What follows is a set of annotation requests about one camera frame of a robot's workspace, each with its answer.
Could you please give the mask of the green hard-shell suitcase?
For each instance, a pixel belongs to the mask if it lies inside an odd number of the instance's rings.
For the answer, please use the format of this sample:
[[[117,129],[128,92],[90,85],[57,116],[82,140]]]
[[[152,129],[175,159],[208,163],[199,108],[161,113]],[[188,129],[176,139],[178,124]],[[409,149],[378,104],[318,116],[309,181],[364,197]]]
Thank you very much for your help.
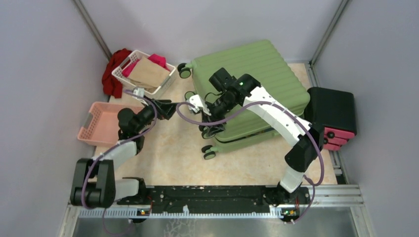
[[[213,145],[204,159],[281,135],[291,146],[307,140],[310,123],[301,116],[309,93],[271,41],[264,39],[181,63],[195,91],[190,109],[200,113],[201,136]]]

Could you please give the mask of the black and pink storage stack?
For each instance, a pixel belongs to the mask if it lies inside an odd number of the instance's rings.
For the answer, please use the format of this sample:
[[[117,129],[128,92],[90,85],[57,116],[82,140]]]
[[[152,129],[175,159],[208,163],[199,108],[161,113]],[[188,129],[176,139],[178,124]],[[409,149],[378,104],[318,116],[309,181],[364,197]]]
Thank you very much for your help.
[[[338,151],[357,135],[354,95],[350,92],[312,87],[304,118],[324,126],[324,149]]]

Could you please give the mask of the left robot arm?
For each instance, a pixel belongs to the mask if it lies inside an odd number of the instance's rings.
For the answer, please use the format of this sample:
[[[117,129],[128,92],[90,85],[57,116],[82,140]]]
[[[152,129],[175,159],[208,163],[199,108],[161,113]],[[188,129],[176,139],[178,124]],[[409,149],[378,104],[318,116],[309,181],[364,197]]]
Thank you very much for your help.
[[[137,177],[115,179],[115,169],[139,154],[144,146],[144,133],[157,120],[169,120],[176,111],[176,102],[149,99],[141,110],[123,106],[116,113],[118,140],[104,153],[77,161],[70,203],[84,208],[108,208],[115,201],[139,196],[144,198],[144,180]]]

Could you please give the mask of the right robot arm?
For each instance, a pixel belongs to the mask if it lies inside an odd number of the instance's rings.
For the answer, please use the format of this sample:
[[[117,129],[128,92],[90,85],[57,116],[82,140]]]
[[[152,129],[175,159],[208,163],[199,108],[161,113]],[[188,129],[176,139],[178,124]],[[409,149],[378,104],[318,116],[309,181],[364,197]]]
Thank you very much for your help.
[[[204,102],[202,118],[209,125],[202,126],[203,135],[213,136],[225,131],[225,117],[236,106],[241,106],[242,111],[251,111],[291,146],[285,155],[288,166],[279,185],[288,193],[296,191],[311,162],[319,157],[324,127],[313,125],[292,113],[249,74],[237,79],[221,68],[210,77],[209,82],[220,94],[214,102]]]

